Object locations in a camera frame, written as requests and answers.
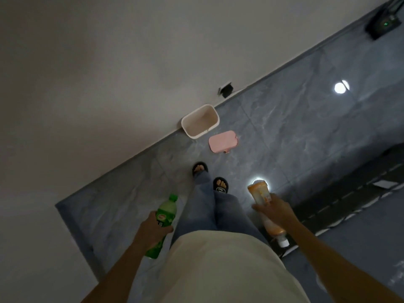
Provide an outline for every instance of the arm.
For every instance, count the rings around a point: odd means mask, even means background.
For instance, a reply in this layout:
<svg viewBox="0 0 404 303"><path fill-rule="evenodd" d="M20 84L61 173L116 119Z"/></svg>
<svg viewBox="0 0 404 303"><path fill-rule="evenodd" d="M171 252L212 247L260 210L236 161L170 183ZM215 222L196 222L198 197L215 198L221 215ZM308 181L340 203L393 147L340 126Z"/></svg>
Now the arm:
<svg viewBox="0 0 404 303"><path fill-rule="evenodd" d="M265 206L254 204L252 207L293 237L335 302L404 302L394 292L321 242L299 222L289 203L273 193L271 198Z"/></svg>
<svg viewBox="0 0 404 303"><path fill-rule="evenodd" d="M151 212L147 220L140 224L129 248L82 303L125 303L144 254L172 231L172 226L160 227L155 212Z"/></svg>

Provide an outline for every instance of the forearm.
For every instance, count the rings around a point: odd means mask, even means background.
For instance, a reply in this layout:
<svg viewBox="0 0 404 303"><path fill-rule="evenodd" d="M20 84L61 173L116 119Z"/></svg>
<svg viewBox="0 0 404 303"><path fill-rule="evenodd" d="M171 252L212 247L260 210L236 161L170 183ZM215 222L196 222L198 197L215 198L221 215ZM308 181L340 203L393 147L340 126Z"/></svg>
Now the forearm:
<svg viewBox="0 0 404 303"><path fill-rule="evenodd" d="M125 303L144 254L144 248L140 245L130 245L104 280L86 296L82 303Z"/></svg>
<svg viewBox="0 0 404 303"><path fill-rule="evenodd" d="M337 303L404 302L394 292L320 241L299 221L292 221L287 232L299 245Z"/></svg>

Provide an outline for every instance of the white wall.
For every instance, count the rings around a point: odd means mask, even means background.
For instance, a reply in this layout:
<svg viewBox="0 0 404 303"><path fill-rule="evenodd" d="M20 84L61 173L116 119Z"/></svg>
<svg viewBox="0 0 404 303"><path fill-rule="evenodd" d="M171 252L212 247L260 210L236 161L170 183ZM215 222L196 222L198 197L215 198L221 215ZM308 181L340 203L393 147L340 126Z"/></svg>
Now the white wall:
<svg viewBox="0 0 404 303"><path fill-rule="evenodd" d="M384 1L1 0L1 290L77 301L55 203Z"/></svg>

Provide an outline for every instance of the white bottle cap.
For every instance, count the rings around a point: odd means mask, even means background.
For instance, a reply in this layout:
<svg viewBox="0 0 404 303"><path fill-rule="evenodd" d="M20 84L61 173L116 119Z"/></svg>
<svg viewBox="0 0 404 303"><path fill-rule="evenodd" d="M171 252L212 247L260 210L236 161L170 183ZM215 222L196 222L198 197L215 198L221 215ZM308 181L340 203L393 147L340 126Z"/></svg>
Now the white bottle cap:
<svg viewBox="0 0 404 303"><path fill-rule="evenodd" d="M278 241L278 244L281 248L286 248L287 246L289 246L289 241L284 236L276 238L276 240Z"/></svg>

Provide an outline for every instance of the orange plastic bottle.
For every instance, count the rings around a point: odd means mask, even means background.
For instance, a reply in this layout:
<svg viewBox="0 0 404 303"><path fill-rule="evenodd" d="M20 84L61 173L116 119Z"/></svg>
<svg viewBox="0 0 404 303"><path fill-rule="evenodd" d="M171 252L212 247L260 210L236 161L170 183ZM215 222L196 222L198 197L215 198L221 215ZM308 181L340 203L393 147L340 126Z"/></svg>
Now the orange plastic bottle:
<svg viewBox="0 0 404 303"><path fill-rule="evenodd" d="M254 183L247 187L252 197L255 200L255 203L260 205L265 205L265 203L271 201L270 191L268 189L268 185L263 180L256 180ZM275 237L278 241L280 247L285 248L289 246L289 241L286 239L286 231L282 229L280 226L273 223L267 216L263 213L260 213L260 217L262 223L268 234L272 237Z"/></svg>

